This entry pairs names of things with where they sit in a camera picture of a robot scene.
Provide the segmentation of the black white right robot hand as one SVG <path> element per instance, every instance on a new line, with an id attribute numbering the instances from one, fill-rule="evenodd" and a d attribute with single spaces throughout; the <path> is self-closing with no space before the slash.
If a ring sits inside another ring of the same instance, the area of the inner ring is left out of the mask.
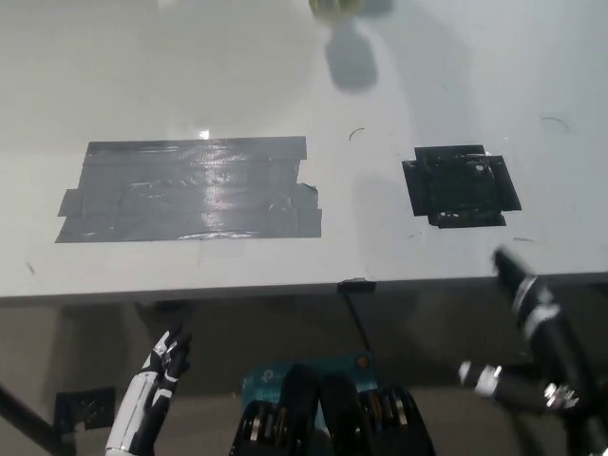
<path id="1" fill-rule="evenodd" d="M 499 284 L 545 381 L 534 382 L 503 366 L 465 361 L 458 369 L 461 385 L 506 407 L 544 413 L 571 413 L 586 403 L 592 387 L 580 344 L 561 305 L 540 279 L 506 248 L 493 254 Z"/>

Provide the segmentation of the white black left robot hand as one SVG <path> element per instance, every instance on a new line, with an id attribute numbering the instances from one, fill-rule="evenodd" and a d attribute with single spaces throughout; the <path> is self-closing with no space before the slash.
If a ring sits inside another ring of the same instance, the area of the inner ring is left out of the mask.
<path id="1" fill-rule="evenodd" d="M 181 376 L 192 336 L 167 330 L 132 378 L 105 444 L 107 455 L 152 455 Z"/>

